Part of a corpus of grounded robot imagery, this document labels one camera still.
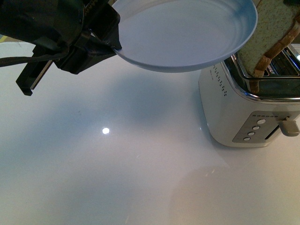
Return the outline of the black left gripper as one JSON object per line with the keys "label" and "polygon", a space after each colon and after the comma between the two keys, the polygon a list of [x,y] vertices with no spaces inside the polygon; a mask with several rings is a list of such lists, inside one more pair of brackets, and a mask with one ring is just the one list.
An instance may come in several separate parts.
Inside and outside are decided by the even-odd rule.
{"label": "black left gripper", "polygon": [[79,35],[60,59],[28,62],[16,80],[24,95],[31,96],[52,64],[57,68],[79,74],[80,72],[116,55],[121,49],[119,40],[120,15],[107,0],[84,1],[84,27],[89,29]]}

